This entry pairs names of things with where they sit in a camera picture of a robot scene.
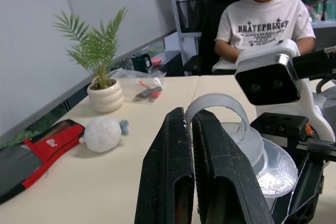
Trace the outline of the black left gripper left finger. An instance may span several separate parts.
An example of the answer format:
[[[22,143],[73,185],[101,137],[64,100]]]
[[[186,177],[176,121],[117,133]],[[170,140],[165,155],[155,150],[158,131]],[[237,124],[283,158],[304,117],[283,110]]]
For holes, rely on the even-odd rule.
[[[191,223],[194,203],[191,139],[183,108],[169,112],[141,170],[135,223]]]

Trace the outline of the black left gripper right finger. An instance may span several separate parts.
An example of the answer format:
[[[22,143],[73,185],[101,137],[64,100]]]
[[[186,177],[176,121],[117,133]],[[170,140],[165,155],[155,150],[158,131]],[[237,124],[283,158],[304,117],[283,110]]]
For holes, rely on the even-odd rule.
[[[201,223],[273,223],[250,161],[207,110],[192,119]]]

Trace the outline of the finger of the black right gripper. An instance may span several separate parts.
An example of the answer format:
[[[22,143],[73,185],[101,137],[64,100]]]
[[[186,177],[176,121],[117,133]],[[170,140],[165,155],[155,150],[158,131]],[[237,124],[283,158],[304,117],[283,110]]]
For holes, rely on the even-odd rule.
[[[317,160],[311,154],[304,158],[283,223],[309,223],[314,217],[319,196],[323,191],[323,161]]]

